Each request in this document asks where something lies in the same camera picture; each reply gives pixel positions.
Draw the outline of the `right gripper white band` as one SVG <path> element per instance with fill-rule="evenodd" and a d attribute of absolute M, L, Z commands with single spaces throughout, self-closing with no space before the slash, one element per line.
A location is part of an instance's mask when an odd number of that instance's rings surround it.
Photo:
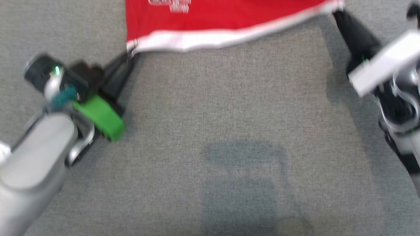
<path fill-rule="evenodd" d="M 346 74 L 359 97 L 371 93 L 395 72 L 419 59 L 418 30 L 406 31 L 381 49 L 376 36 L 349 12 L 337 10 L 332 15 L 351 54 Z"/>

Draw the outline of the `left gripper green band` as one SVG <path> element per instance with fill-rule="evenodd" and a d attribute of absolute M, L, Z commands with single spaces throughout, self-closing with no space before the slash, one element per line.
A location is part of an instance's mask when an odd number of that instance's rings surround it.
<path fill-rule="evenodd" d="M 100 91 L 112 100 L 118 100 L 134 68 L 130 52 L 122 52 L 104 68 L 105 82 Z M 84 115 L 103 135 L 112 142 L 119 141 L 125 131 L 122 117 L 99 95 L 90 96 L 85 102 L 72 101 L 75 110 Z"/>

